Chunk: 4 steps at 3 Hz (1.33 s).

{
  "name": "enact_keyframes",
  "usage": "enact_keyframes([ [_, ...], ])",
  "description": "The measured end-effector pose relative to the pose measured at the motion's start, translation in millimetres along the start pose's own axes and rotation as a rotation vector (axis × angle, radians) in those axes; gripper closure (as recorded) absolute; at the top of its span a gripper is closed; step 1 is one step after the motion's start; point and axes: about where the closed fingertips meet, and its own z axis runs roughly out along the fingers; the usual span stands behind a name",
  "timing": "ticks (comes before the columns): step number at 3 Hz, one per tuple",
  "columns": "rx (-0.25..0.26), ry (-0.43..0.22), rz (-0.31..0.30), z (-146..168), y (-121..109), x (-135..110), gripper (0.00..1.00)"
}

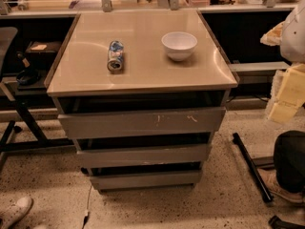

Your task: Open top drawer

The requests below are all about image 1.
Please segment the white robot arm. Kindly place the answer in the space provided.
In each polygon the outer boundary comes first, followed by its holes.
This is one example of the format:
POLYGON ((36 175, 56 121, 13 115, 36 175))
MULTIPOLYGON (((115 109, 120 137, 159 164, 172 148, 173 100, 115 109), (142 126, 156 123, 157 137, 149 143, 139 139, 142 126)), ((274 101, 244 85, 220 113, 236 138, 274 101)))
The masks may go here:
POLYGON ((274 75, 271 99, 266 107, 269 120, 289 121, 305 103, 305 1, 299 2, 293 11, 261 38, 267 46, 278 46, 280 54, 292 65, 274 75))

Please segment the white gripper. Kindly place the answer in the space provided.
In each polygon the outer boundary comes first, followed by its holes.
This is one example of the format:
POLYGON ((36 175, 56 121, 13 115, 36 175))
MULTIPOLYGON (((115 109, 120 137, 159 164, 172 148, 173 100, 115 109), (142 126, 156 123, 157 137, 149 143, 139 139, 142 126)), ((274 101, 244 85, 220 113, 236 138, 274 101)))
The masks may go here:
MULTIPOLYGON (((283 22, 278 23, 260 38, 267 46, 279 46, 283 22)), ((286 71, 277 70, 267 104, 267 118, 277 123, 292 119, 305 103, 305 64, 293 64, 286 71)))

